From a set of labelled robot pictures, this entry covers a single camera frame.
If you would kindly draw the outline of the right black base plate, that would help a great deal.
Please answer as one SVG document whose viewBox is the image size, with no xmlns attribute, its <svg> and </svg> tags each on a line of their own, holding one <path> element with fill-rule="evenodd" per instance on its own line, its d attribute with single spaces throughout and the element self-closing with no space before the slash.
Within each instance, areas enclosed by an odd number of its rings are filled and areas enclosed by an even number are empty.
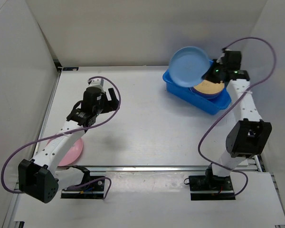
<svg viewBox="0 0 285 228">
<path fill-rule="evenodd" d="M 183 182 L 190 188 L 191 201 L 235 200 L 230 176 L 208 178 L 206 175 L 193 175 Z"/>
</svg>

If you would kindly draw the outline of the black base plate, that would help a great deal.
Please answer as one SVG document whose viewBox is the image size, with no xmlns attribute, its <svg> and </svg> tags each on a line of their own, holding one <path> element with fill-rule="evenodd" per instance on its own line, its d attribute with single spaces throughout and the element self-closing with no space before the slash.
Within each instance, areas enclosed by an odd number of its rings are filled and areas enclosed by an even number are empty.
<svg viewBox="0 0 285 228">
<path fill-rule="evenodd" d="M 110 178 L 106 176 L 105 171 L 94 171 L 91 168 L 77 166 L 83 172 L 83 180 L 79 185 L 80 188 L 72 189 L 70 187 L 61 191 L 61 199 L 77 199 L 77 200 L 104 200 L 112 185 Z"/>
<path fill-rule="evenodd" d="M 206 175 L 193 175 L 183 182 L 190 188 L 191 201 L 235 200 L 230 176 L 208 178 Z"/>
</svg>

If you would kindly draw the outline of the purple plate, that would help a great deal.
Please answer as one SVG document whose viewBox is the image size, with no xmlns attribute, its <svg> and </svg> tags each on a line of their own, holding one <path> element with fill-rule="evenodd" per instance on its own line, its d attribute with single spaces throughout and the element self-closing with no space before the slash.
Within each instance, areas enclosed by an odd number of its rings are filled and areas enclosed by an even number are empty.
<svg viewBox="0 0 285 228">
<path fill-rule="evenodd" d="M 225 90 L 225 88 L 223 90 L 219 91 L 218 93 L 215 93 L 215 94 L 205 94 L 205 93 L 199 92 L 198 90 L 194 89 L 193 87 L 190 87 L 189 90 L 192 93 L 194 93 L 195 95 L 198 95 L 198 96 L 205 98 L 207 100 L 211 100 L 211 99 L 218 97 Z"/>
</svg>

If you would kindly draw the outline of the pink plate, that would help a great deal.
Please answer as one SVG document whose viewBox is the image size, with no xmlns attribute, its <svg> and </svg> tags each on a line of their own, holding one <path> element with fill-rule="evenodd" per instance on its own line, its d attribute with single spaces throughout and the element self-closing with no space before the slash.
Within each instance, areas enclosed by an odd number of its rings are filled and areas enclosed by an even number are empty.
<svg viewBox="0 0 285 228">
<path fill-rule="evenodd" d="M 54 158 L 52 153 L 58 152 L 59 149 L 64 149 L 64 145 L 66 144 L 66 138 L 67 137 L 58 137 L 55 139 L 51 139 L 47 142 L 47 145 L 45 146 L 45 150 L 49 149 L 50 152 L 48 154 L 51 156 L 51 158 Z M 68 152 L 64 155 L 64 157 L 61 157 L 61 154 L 58 155 L 58 158 L 61 158 L 60 162 L 58 163 L 57 156 L 55 156 L 56 164 L 58 167 L 62 166 L 68 166 L 72 163 L 74 163 L 81 155 L 83 151 L 83 140 L 79 138 L 68 150 Z"/>
</svg>

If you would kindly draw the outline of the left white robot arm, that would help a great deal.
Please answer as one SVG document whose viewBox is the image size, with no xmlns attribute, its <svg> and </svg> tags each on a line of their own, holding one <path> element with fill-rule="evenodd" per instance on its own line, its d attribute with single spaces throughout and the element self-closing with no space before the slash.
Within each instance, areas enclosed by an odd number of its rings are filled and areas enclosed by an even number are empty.
<svg viewBox="0 0 285 228">
<path fill-rule="evenodd" d="M 90 171 L 78 165 L 59 171 L 59 163 L 91 128 L 96 128 L 96 118 L 100 114 L 113 112 L 120 108 L 121 95 L 116 86 L 104 92 L 101 87 L 89 86 L 78 101 L 58 134 L 48 137 L 45 148 L 31 160 L 23 159 L 18 166 L 19 189 L 23 193 L 49 203 L 59 190 L 85 190 L 94 182 Z"/>
</svg>

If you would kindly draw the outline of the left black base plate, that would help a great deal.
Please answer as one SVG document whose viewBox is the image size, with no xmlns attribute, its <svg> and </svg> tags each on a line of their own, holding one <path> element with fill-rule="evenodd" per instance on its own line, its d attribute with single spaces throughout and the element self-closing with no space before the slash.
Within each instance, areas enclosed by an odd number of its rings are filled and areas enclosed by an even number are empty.
<svg viewBox="0 0 285 228">
<path fill-rule="evenodd" d="M 104 200 L 112 185 L 110 178 L 106 176 L 105 171 L 94 171 L 91 168 L 77 166 L 83 172 L 83 180 L 79 185 L 80 188 L 72 189 L 70 187 L 61 191 L 61 199 L 77 199 L 77 200 Z"/>
</svg>

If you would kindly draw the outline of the small black label sticker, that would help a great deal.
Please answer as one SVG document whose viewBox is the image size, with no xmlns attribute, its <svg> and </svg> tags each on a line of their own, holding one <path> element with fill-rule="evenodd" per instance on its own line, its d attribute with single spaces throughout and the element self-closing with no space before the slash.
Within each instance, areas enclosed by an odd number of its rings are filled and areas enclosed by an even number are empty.
<svg viewBox="0 0 285 228">
<path fill-rule="evenodd" d="M 79 67 L 64 67 L 63 71 L 78 71 Z"/>
</svg>

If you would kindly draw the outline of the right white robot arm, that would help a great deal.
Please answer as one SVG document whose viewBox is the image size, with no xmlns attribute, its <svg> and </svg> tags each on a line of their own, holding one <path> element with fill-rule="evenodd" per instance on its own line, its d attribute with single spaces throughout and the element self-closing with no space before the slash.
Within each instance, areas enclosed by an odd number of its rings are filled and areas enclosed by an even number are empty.
<svg viewBox="0 0 285 228">
<path fill-rule="evenodd" d="M 241 162 L 260 155 L 271 134 L 272 125 L 258 113 L 247 71 L 241 67 L 240 51 L 225 49 L 213 66 L 211 74 L 227 84 L 236 124 L 226 137 L 226 149 L 217 162 L 206 170 L 204 185 L 216 189 Z"/>
</svg>

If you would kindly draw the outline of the blue plate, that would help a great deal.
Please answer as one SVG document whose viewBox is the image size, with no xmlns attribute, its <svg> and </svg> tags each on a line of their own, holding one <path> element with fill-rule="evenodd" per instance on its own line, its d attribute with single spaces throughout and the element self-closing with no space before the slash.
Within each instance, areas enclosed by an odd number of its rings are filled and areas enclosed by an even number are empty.
<svg viewBox="0 0 285 228">
<path fill-rule="evenodd" d="M 169 74 L 173 83 L 181 87 L 194 87 L 203 81 L 210 69 L 207 53 L 199 47 L 179 49 L 169 62 Z"/>
</svg>

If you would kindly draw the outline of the orange plate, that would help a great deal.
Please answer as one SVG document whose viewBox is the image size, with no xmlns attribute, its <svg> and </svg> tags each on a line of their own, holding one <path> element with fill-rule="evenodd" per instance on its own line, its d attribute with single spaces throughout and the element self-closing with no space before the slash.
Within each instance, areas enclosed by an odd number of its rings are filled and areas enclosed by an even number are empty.
<svg viewBox="0 0 285 228">
<path fill-rule="evenodd" d="M 223 82 L 213 83 L 204 80 L 202 83 L 193 87 L 194 90 L 205 95 L 214 95 L 220 93 L 224 89 L 225 85 Z"/>
</svg>

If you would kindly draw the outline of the blue plastic bin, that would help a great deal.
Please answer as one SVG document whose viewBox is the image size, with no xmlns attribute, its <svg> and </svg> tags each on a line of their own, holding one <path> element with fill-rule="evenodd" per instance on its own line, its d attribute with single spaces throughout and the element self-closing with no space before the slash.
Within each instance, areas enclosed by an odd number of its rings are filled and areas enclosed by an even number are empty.
<svg viewBox="0 0 285 228">
<path fill-rule="evenodd" d="M 166 83 L 166 90 L 175 95 L 176 97 L 188 102 L 189 104 L 201 109 L 202 111 L 215 115 L 221 110 L 225 110 L 231 104 L 231 98 L 229 93 L 225 90 L 216 98 L 207 100 L 198 95 L 192 93 L 189 88 L 180 87 L 174 84 L 171 80 L 169 70 L 162 76 L 164 82 Z"/>
</svg>

